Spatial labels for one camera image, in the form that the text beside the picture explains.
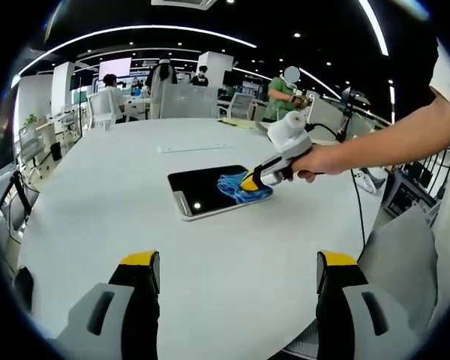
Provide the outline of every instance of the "smartphone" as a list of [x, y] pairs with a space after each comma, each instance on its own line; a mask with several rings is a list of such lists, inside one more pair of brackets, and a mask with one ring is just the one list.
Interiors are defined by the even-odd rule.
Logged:
[[236, 175], [247, 171], [243, 166], [232, 165], [168, 175], [181, 219], [193, 221], [264, 200], [237, 204], [232, 197], [218, 190], [217, 183], [220, 176]]

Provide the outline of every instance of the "person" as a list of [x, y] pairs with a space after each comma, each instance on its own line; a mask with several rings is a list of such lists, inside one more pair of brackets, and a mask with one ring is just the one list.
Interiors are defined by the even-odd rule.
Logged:
[[274, 77], [268, 85], [268, 106], [263, 114], [263, 122], [281, 120], [290, 111], [301, 108], [303, 98], [295, 96], [297, 86], [287, 82], [283, 76]]
[[[105, 88], [103, 88], [101, 91], [112, 93], [115, 114], [121, 114], [121, 118], [118, 118], [115, 123], [123, 124], [127, 118], [126, 115], [124, 115], [125, 98], [123, 96], [122, 90], [117, 88], [117, 76], [114, 73], [108, 73], [103, 77], [103, 84], [105, 84]], [[129, 121], [136, 122], [137, 120], [137, 118], [131, 116]]]
[[178, 83], [177, 73], [173, 66], [170, 65], [170, 57], [166, 53], [161, 55], [160, 61], [150, 70], [145, 81], [150, 94], [150, 119], [160, 118], [165, 83]]
[[[292, 164], [299, 178], [313, 182], [316, 173], [339, 174], [359, 167], [418, 161], [450, 146], [450, 57], [439, 45], [430, 88], [435, 100], [395, 125], [338, 145], [315, 145]], [[450, 305], [450, 175], [433, 225], [437, 254], [436, 323]]]
[[209, 79], [207, 78], [207, 76], [205, 76], [208, 69], [209, 68], [206, 65], [200, 66], [198, 68], [199, 70], [198, 74], [192, 78], [190, 84], [195, 86], [208, 86]]

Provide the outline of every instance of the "blue cloth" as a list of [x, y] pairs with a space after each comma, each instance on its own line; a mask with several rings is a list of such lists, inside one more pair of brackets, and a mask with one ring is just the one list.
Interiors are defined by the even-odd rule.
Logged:
[[237, 175], [221, 175], [217, 182], [218, 190], [228, 197], [235, 199], [237, 204], [246, 204], [257, 201], [272, 194], [271, 187], [264, 187], [263, 189], [255, 191], [242, 190], [240, 184], [245, 175], [247, 175], [247, 172]]

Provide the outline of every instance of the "phone screen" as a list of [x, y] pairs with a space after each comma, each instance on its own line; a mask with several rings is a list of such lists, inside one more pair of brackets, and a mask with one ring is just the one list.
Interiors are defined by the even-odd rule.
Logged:
[[237, 202], [218, 190], [218, 178], [221, 175], [236, 175], [246, 172], [243, 166], [232, 165], [200, 169], [187, 172], [177, 172], [168, 175], [172, 191], [181, 191], [183, 201], [189, 209], [188, 216], [215, 212], [236, 206]]

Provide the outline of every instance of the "white table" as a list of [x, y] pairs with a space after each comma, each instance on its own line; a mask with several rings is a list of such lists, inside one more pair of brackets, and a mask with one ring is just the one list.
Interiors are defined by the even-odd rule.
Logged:
[[[158, 147], [208, 151], [161, 154]], [[362, 250], [350, 173], [295, 180], [270, 199], [180, 220], [167, 175], [243, 164], [274, 153], [252, 130], [211, 119], [167, 119], [93, 130], [44, 184], [19, 264], [34, 276], [33, 314], [52, 335], [94, 284], [130, 253], [160, 251], [160, 360], [272, 356], [315, 317], [317, 251]], [[360, 190], [369, 234], [382, 194]]]

